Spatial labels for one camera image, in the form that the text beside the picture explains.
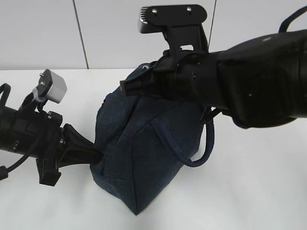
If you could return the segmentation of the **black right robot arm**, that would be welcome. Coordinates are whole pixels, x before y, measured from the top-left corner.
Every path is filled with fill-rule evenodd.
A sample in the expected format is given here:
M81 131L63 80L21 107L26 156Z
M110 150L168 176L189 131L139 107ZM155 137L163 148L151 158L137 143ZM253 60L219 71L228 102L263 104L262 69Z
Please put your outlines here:
M307 115L307 32L254 38L228 50L190 53L168 70L161 58L134 79L120 82L127 96L191 101L241 128L276 127Z

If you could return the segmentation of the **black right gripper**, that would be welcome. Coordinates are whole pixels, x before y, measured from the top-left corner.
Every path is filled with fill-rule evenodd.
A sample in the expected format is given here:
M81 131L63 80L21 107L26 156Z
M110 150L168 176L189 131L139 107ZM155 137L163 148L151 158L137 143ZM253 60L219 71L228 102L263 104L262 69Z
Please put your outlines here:
M120 89L125 96L147 96L171 101L209 100L209 54L188 54L166 69L159 61L153 69L134 78L121 80Z

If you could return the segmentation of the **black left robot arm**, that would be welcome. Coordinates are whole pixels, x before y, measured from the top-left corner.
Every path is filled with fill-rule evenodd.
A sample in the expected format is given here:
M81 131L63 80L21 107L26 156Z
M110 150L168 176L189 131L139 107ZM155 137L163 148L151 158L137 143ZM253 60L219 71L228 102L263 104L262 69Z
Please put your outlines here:
M35 158L39 183L55 186L61 167L97 164L103 157L91 141L62 120L62 115L52 111L20 115L5 107L0 116L0 148L21 154L21 161Z

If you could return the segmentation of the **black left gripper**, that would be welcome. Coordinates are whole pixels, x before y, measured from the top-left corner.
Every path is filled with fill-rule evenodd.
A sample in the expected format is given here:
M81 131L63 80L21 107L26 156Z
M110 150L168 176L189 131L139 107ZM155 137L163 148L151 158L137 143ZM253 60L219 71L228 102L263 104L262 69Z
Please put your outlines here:
M70 124L61 129L62 115L43 113L39 132L25 154L14 164L16 169L29 157L36 159L39 183L55 186L61 173L59 168L77 164L97 164L103 153L94 143L83 137Z

